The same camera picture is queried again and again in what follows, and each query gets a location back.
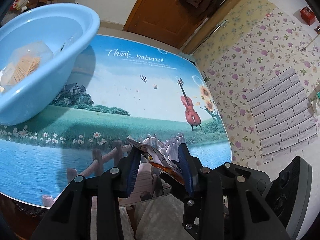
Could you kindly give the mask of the teal broom with dustpan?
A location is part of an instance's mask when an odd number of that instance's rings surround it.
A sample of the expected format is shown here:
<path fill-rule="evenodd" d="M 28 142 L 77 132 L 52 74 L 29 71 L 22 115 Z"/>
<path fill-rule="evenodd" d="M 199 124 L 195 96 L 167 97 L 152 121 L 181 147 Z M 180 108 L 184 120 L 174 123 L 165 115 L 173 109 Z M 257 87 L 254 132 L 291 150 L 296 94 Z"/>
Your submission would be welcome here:
<path fill-rule="evenodd" d="M 191 54 L 185 54 L 183 52 L 178 53 L 178 56 L 192 62 L 192 63 L 196 63 L 196 60 L 193 56 L 193 53 L 195 51 L 197 51 L 200 46 L 202 46 L 214 33 L 216 33 L 219 29 L 223 28 L 226 24 L 227 24 L 228 20 L 224 20 L 222 22 L 220 22 L 219 24 L 217 24 L 214 29 L 210 32 L 210 34 L 193 50 L 193 52 Z"/>

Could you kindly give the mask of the light blue plastic basin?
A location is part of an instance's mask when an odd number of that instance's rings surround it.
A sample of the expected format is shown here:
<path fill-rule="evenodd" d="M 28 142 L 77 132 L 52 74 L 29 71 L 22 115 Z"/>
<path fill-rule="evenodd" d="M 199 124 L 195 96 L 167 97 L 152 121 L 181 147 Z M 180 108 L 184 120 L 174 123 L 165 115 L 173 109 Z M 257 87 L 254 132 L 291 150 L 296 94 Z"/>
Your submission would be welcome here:
<path fill-rule="evenodd" d="M 75 3 L 44 5 L 1 27 L 1 71 L 21 59 L 38 67 L 1 92 L 1 125 L 21 124 L 45 109 L 69 78 L 76 58 L 100 27 L 99 15 Z"/>

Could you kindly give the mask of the clear box of toothpicks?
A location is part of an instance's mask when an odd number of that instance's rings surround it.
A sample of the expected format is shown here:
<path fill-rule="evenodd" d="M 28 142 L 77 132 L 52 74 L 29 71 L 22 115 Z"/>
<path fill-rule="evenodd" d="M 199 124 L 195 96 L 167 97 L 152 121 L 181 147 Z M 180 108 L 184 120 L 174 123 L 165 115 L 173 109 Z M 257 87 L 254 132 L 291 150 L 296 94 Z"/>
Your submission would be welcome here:
<path fill-rule="evenodd" d="M 1 93 L 5 93 L 51 60 L 54 53 L 42 41 L 29 43 L 12 52 L 9 63 L 1 71 Z"/>

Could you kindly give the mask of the red plush doll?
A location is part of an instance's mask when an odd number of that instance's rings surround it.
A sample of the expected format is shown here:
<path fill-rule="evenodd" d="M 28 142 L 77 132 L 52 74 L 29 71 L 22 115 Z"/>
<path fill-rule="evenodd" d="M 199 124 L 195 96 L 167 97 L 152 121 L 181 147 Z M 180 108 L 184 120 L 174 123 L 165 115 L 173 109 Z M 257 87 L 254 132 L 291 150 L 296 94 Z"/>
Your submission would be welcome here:
<path fill-rule="evenodd" d="M 24 12 L 28 9 L 27 4 L 29 3 L 29 0 L 15 0 L 11 6 L 12 10 L 17 10 Z"/>

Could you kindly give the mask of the brown wooden door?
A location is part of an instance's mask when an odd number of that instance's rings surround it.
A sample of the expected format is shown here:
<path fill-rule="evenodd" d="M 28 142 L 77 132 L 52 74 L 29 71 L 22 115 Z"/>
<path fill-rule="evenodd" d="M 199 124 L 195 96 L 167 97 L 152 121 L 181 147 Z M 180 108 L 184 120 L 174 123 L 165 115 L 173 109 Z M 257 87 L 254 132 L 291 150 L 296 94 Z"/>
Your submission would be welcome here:
<path fill-rule="evenodd" d="M 137 0 L 124 30 L 180 49 L 204 20 L 212 17 L 224 0 L 208 7 L 186 7 L 179 0 Z"/>

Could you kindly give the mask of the red box on wall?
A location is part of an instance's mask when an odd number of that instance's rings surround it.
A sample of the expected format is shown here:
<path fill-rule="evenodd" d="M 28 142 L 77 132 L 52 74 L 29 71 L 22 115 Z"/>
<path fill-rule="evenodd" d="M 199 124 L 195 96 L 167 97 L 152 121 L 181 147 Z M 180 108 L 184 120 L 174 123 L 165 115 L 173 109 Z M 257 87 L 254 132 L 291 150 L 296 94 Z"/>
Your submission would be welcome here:
<path fill-rule="evenodd" d="M 313 13 L 313 11 L 308 8 L 308 7 L 304 7 L 303 9 L 300 10 L 300 15 L 301 18 L 308 24 L 308 25 L 312 25 L 315 23 L 316 21 L 316 17 L 315 14 Z"/>

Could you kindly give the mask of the red white snack bag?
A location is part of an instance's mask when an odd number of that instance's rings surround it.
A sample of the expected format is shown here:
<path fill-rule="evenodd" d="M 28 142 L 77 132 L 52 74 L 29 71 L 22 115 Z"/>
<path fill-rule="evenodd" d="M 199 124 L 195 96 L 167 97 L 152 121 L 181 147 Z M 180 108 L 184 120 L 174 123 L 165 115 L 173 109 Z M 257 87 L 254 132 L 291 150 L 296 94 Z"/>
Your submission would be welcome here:
<path fill-rule="evenodd" d="M 181 169 L 163 155 L 158 149 L 154 148 L 149 144 L 135 141 L 130 135 L 127 137 L 127 141 L 132 145 L 141 150 L 144 158 L 149 162 L 150 165 L 159 168 L 163 172 L 170 175 L 176 181 L 184 185 Z"/>

